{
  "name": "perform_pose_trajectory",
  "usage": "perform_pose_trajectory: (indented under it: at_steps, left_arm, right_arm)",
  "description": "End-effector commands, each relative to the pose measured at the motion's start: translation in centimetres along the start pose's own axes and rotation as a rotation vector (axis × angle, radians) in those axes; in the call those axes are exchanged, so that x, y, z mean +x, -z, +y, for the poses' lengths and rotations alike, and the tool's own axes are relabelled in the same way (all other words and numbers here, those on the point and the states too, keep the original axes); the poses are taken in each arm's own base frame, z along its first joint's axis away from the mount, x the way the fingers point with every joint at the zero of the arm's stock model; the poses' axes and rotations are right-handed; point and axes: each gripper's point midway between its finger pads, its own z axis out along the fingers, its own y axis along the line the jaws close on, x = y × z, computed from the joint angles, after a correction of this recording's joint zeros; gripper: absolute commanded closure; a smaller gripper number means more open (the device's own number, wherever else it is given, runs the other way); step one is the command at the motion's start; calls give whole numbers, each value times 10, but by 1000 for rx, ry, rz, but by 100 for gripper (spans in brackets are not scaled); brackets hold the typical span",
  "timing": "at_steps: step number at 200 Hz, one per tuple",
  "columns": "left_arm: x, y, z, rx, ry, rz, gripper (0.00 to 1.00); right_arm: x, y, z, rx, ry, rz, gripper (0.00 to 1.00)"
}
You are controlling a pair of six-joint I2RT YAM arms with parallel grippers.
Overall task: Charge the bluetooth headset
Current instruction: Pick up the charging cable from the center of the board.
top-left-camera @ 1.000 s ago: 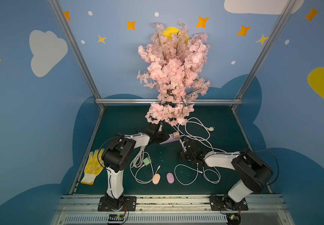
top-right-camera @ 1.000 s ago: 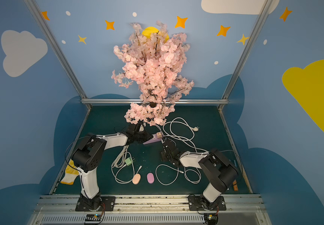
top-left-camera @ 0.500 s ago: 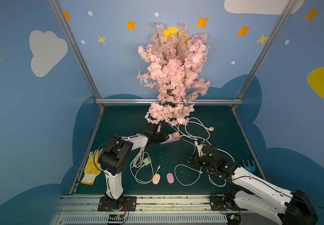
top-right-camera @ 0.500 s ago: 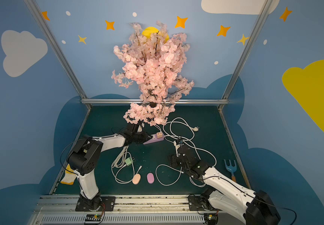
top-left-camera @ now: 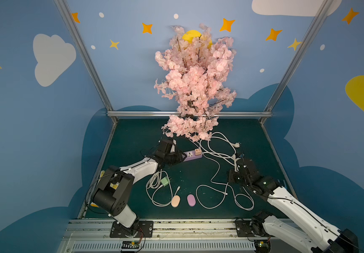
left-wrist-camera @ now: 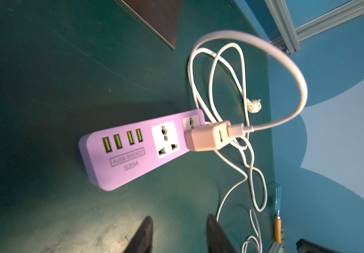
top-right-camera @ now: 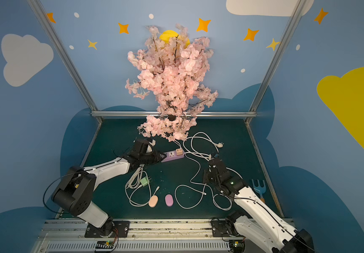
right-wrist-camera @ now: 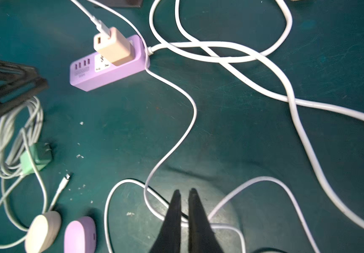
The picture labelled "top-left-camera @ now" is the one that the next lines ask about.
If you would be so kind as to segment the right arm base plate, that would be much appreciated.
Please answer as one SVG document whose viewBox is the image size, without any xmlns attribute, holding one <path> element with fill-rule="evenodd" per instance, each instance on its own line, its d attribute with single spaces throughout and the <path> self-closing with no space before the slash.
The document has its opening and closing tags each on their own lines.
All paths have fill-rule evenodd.
<svg viewBox="0 0 364 253">
<path fill-rule="evenodd" d="M 269 237 L 259 221 L 236 219 L 234 221 L 238 237 Z"/>
</svg>

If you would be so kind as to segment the pink USB charger adapter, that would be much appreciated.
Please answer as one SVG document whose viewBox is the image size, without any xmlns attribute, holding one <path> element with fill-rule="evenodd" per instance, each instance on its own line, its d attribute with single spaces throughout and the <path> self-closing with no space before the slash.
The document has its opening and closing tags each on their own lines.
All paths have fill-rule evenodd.
<svg viewBox="0 0 364 253">
<path fill-rule="evenodd" d="M 200 148 L 197 148 L 194 150 L 194 154 L 195 156 L 201 156 L 203 153 L 202 153 L 202 150 Z"/>
</svg>

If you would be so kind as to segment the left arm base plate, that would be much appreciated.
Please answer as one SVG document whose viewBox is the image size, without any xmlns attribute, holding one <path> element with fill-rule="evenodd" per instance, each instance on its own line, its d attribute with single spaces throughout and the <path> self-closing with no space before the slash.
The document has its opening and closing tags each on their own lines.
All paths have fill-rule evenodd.
<svg viewBox="0 0 364 253">
<path fill-rule="evenodd" d="M 114 221 L 110 230 L 110 238 L 151 238 L 154 229 L 153 221 L 135 221 L 130 228 L 125 227 L 118 221 Z"/>
</svg>

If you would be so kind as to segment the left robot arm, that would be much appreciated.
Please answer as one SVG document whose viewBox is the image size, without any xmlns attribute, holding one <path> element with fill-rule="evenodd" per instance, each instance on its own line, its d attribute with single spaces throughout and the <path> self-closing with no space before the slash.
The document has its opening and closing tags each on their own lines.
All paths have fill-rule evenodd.
<svg viewBox="0 0 364 253">
<path fill-rule="evenodd" d="M 110 166 L 98 180 L 91 194 L 91 202 L 106 211 L 126 229 L 138 229 L 138 216 L 129 208 L 128 200 L 133 185 L 139 180 L 159 172 L 166 165 L 183 162 L 187 154 L 176 146 L 176 140 L 159 141 L 153 154 L 125 167 Z"/>
</svg>

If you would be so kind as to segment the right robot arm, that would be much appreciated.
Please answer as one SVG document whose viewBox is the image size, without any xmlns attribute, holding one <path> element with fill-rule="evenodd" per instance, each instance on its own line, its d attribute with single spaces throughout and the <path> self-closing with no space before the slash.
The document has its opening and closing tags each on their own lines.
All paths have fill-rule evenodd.
<svg viewBox="0 0 364 253">
<path fill-rule="evenodd" d="M 302 253 L 359 253 L 358 237 L 352 231 L 340 230 L 298 201 L 277 180 L 263 176 L 251 159 L 234 159 L 229 178 L 250 190 L 285 214 L 295 227 L 268 211 L 261 211 L 245 225 L 259 237 L 276 237 Z"/>
</svg>

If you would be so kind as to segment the purple power strip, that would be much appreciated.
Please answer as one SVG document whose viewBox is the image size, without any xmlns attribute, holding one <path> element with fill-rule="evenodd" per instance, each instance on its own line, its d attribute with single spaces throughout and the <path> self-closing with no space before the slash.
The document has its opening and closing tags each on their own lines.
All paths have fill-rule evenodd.
<svg viewBox="0 0 364 253">
<path fill-rule="evenodd" d="M 192 151 L 186 151 L 186 152 L 184 152 L 184 154 L 185 154 L 184 162 L 192 161 L 192 160 L 196 160 L 196 159 L 200 159 L 203 156 L 203 155 L 201 155 L 201 156 L 195 156 L 194 150 L 192 150 Z"/>
</svg>

